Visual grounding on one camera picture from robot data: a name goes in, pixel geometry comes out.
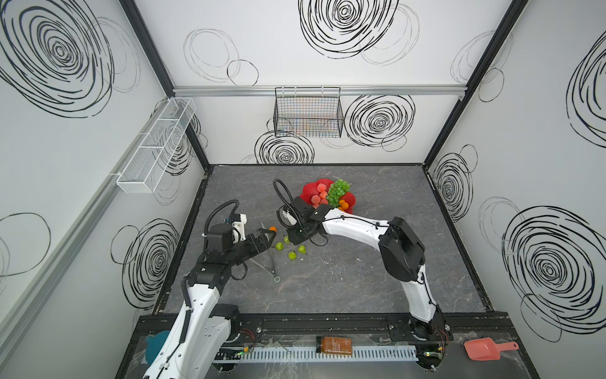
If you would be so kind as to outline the red flower-shaped bowl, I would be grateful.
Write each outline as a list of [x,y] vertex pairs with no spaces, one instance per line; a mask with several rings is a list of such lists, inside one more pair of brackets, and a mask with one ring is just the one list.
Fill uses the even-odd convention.
[[350,183],[340,178],[336,181],[321,178],[314,183],[304,185],[300,198],[314,208],[319,205],[329,205],[351,214],[357,198],[350,192],[350,188]]

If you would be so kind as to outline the green grape bunch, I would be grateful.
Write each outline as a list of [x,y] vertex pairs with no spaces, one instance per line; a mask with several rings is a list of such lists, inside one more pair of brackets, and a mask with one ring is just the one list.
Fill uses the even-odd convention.
[[[349,190],[350,183],[343,179],[338,179],[336,182],[332,183],[331,186],[329,186],[326,200],[329,201],[329,205],[331,205],[333,208],[340,208],[339,200],[346,196],[349,193]],[[349,200],[344,201],[349,205],[349,208],[353,205],[353,203]]]

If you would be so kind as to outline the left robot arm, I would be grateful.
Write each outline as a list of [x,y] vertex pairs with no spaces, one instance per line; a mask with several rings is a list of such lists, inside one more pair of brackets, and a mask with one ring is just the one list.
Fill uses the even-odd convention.
[[219,304],[232,268],[272,248],[276,233],[260,229],[244,240],[210,237],[202,255],[181,281],[184,303],[145,378],[203,378],[221,347],[240,333],[236,306]]

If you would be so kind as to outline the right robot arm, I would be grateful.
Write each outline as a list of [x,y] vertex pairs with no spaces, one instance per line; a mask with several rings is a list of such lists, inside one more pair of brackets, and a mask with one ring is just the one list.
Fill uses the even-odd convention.
[[440,336],[445,322],[429,287],[425,246],[404,219],[369,219],[329,205],[313,207],[300,197],[281,206],[276,215],[294,244],[309,241],[314,235],[337,235],[377,250],[388,274],[402,285],[414,338],[429,341]]

